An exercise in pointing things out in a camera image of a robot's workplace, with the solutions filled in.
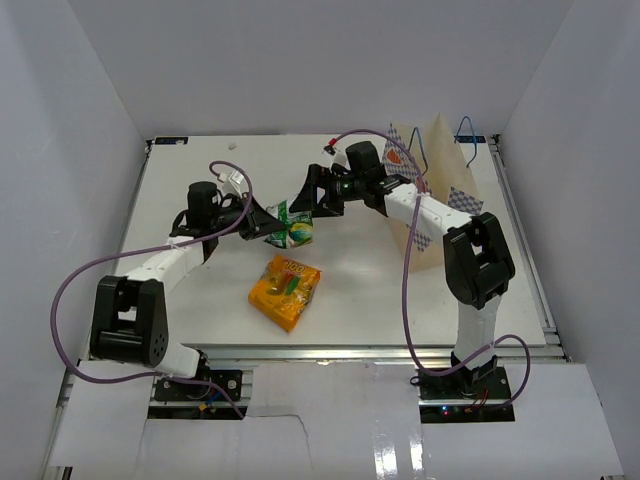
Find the green snack bag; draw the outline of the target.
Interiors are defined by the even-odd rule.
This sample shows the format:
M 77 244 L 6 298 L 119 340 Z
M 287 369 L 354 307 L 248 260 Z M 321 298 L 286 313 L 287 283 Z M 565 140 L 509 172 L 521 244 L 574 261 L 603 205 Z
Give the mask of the green snack bag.
M 285 225 L 285 229 L 267 235 L 264 242 L 279 249 L 292 249 L 313 240 L 313 219 L 310 211 L 290 212 L 294 200 L 283 200 L 266 211 Z

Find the orange gummy candy bag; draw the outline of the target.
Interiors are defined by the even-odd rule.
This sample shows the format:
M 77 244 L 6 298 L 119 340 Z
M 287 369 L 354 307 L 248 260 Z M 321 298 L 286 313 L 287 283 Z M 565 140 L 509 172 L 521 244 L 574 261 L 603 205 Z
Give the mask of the orange gummy candy bag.
M 248 294 L 249 303 L 290 333 L 321 280 L 319 269 L 276 255 Z

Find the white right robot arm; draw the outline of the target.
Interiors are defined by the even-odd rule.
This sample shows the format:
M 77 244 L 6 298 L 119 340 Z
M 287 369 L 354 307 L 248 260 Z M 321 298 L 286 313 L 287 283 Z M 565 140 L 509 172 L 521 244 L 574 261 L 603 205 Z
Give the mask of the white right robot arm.
M 453 390 L 472 399 L 484 391 L 497 366 L 497 312 L 515 265 L 499 220 L 491 213 L 471 215 L 418 190 L 408 178 L 386 172 L 369 141 L 344 152 L 328 145 L 328 167 L 309 166 L 305 182 L 289 207 L 312 217 L 337 217 L 350 201 L 361 201 L 387 218 L 401 221 L 443 249 L 446 284 L 458 302 L 457 338 L 451 366 Z

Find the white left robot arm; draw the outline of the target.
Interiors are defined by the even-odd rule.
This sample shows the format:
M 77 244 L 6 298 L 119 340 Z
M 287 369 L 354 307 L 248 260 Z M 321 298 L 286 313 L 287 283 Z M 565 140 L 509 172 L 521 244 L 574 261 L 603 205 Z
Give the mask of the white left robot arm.
M 220 236 L 252 240 L 286 229 L 256 200 L 222 196 L 208 181 L 193 183 L 187 208 L 174 219 L 163 250 L 123 276 L 105 276 L 97 286 L 90 354 L 101 360 L 143 365 L 177 377 L 188 398 L 199 399 L 211 387 L 202 354 L 170 339 L 166 296 L 218 246 Z

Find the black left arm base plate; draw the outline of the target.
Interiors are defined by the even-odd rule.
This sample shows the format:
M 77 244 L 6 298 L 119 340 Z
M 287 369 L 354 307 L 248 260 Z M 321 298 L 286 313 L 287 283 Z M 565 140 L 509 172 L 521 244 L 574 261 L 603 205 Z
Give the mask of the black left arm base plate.
M 158 380 L 152 390 L 148 416 L 157 420 L 240 420 L 243 371 L 204 368 L 198 384 Z

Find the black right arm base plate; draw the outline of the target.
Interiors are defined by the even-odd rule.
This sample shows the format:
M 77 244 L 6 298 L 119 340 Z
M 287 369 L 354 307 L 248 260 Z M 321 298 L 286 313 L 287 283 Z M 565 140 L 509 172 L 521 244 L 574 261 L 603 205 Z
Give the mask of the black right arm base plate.
M 510 423 L 515 421 L 511 388 L 504 367 L 467 385 L 457 376 L 434 377 L 418 372 L 410 384 L 419 394 L 420 419 L 427 424 Z

